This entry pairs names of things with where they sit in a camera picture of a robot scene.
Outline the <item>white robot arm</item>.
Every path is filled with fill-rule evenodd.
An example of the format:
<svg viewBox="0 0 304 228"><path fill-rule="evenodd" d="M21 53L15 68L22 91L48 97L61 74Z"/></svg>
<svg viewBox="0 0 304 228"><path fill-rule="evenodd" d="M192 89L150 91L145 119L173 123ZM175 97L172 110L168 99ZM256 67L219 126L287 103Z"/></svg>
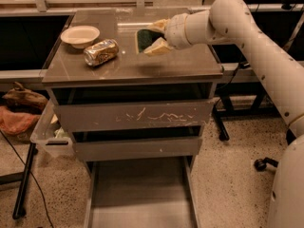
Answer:
<svg viewBox="0 0 304 228"><path fill-rule="evenodd" d="M259 29L243 0L215 0L208 10L147 28L162 35L145 47L147 55L196 44L234 44L241 50L295 136L275 172L267 228L304 228L304 67Z"/></svg>

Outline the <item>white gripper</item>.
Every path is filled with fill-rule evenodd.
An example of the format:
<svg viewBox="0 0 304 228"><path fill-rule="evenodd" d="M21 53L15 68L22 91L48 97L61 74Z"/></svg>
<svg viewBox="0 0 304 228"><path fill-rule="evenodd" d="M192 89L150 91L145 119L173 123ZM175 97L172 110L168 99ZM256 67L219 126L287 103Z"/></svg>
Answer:
<svg viewBox="0 0 304 228"><path fill-rule="evenodd" d="M143 53L147 56L159 56L169 53L174 49L190 48L185 32L185 22L187 13L173 16L169 19L161 19L153 22L147 29L164 34L165 39L158 38L151 46L146 48Z"/></svg>

